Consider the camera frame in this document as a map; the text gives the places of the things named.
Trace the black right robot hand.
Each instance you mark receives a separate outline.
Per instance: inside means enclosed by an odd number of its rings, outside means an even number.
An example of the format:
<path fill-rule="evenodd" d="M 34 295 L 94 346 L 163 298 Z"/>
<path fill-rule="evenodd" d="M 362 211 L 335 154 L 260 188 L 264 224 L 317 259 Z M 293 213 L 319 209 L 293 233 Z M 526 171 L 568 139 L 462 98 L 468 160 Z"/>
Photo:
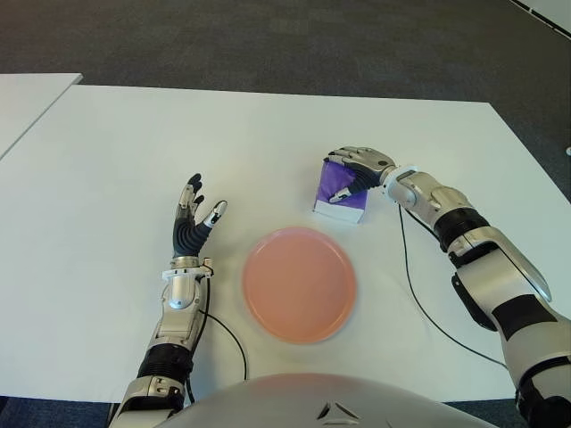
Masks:
<path fill-rule="evenodd" d="M 338 203 L 354 194 L 379 187 L 390 169 L 395 168 L 390 157 L 368 147 L 345 146 L 330 152 L 324 161 L 345 167 L 354 175 L 350 184 L 328 198 L 329 203 Z"/>

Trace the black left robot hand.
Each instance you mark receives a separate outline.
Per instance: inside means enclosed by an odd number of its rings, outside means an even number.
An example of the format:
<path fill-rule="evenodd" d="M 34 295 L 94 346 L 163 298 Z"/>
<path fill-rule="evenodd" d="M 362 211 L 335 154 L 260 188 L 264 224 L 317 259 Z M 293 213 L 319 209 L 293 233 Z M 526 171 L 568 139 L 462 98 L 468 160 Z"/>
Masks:
<path fill-rule="evenodd" d="M 197 221 L 195 214 L 204 200 L 204 196 L 199 194 L 202 186 L 202 175 L 196 173 L 188 179 L 182 189 L 172 232 L 175 257 L 197 257 L 211 230 L 218 224 L 228 207 L 227 201 L 219 201 L 203 220 Z"/>

